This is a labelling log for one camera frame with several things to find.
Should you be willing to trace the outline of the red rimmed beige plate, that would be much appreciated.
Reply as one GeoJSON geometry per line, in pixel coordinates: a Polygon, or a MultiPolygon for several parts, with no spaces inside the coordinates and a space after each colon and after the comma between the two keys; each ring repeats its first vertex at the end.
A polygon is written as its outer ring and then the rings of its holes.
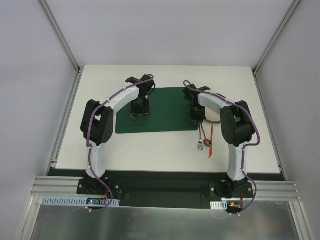
{"type": "Polygon", "coordinates": [[[219,125],[221,123],[220,109],[225,107],[226,103],[217,97],[206,97],[205,103],[205,121],[213,125],[219,125]]]}

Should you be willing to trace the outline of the copper spoon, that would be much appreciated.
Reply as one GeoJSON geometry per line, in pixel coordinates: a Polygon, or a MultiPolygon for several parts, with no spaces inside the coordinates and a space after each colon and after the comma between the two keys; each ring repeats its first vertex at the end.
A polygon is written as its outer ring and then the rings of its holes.
{"type": "Polygon", "coordinates": [[[211,147],[212,146],[212,142],[207,138],[206,136],[206,133],[205,133],[205,130],[203,128],[203,125],[201,126],[201,130],[203,132],[203,135],[204,135],[204,140],[203,140],[203,143],[206,147],[211,147]]]}

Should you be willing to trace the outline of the silver fork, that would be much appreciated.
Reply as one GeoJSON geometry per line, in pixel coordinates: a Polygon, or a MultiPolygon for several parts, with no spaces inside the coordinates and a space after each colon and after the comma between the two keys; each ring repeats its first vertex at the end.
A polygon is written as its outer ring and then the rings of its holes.
{"type": "Polygon", "coordinates": [[[197,147],[198,147],[199,151],[203,151],[204,147],[203,147],[203,142],[202,142],[202,128],[201,128],[200,124],[198,125],[198,131],[199,131],[199,140],[197,143],[197,147]]]}

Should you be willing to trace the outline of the green placemat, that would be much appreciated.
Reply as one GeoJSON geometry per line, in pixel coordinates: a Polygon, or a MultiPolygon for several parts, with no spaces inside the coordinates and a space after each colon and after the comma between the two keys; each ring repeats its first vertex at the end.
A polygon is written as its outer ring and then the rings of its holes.
{"type": "Polygon", "coordinates": [[[135,123],[128,103],[115,117],[116,134],[196,131],[197,125],[190,120],[190,104],[182,87],[156,88],[150,99],[150,123],[139,116],[135,123]]]}

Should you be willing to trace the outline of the orange knife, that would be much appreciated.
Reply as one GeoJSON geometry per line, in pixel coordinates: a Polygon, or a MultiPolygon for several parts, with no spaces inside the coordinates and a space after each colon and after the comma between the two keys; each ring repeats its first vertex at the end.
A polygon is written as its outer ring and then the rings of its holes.
{"type": "Polygon", "coordinates": [[[209,154],[208,158],[210,159],[213,155],[213,140],[214,140],[214,125],[211,125],[211,131],[210,131],[210,147],[209,147],[209,154]]]}

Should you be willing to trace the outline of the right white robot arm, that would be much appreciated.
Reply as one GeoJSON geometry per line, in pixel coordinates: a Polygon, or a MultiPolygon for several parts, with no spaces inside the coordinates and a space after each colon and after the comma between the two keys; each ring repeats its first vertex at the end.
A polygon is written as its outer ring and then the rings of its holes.
{"type": "Polygon", "coordinates": [[[206,119],[206,109],[220,116],[221,132],[228,143],[228,169],[225,180],[214,187],[214,192],[222,198],[234,198],[242,193],[247,185],[246,145],[255,133],[248,104],[228,101],[219,94],[210,92],[204,86],[196,88],[194,84],[185,86],[184,97],[190,104],[190,120],[202,129],[206,119]]]}

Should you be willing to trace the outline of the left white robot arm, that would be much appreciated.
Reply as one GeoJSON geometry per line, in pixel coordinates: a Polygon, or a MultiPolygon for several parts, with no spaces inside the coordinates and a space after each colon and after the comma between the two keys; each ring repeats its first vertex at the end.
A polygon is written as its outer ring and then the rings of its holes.
{"type": "Polygon", "coordinates": [[[129,77],[122,88],[106,99],[89,100],[85,106],[80,130],[88,149],[88,167],[86,174],[91,180],[88,188],[99,195],[105,191],[103,176],[106,172],[105,145],[114,132],[115,115],[130,104],[130,116],[133,118],[150,115],[151,95],[156,89],[154,76],[145,74],[140,79],[129,77]]]}

